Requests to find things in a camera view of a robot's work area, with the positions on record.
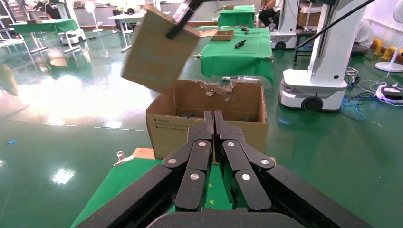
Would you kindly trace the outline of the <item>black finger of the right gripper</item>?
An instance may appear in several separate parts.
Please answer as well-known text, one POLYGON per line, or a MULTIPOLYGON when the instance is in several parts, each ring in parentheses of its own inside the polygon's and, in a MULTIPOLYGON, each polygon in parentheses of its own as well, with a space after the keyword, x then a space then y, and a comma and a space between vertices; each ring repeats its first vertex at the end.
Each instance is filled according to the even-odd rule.
POLYGON ((175 20, 176 25, 168 31, 166 37, 173 40, 203 2, 204 0, 187 0, 185 2, 186 7, 180 13, 179 18, 175 20))

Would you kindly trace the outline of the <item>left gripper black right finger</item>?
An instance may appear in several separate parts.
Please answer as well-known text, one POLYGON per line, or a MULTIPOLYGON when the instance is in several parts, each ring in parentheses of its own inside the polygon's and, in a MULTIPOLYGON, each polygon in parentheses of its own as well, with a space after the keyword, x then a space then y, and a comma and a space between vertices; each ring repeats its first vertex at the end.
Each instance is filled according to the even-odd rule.
POLYGON ((261 180, 275 163, 246 142, 240 127, 225 122, 221 111, 214 112, 214 155, 233 209, 269 212, 272 203, 261 180))

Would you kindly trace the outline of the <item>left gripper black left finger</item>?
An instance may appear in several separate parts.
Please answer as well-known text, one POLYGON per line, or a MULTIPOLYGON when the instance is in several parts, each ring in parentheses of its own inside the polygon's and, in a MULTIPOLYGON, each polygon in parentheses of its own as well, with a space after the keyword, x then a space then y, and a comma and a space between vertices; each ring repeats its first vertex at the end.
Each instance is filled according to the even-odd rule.
POLYGON ((204 207, 213 152, 212 111, 204 112, 204 122, 188 128, 187 141, 163 159, 163 166, 174 173, 171 181, 177 190, 176 212, 197 212, 204 207))

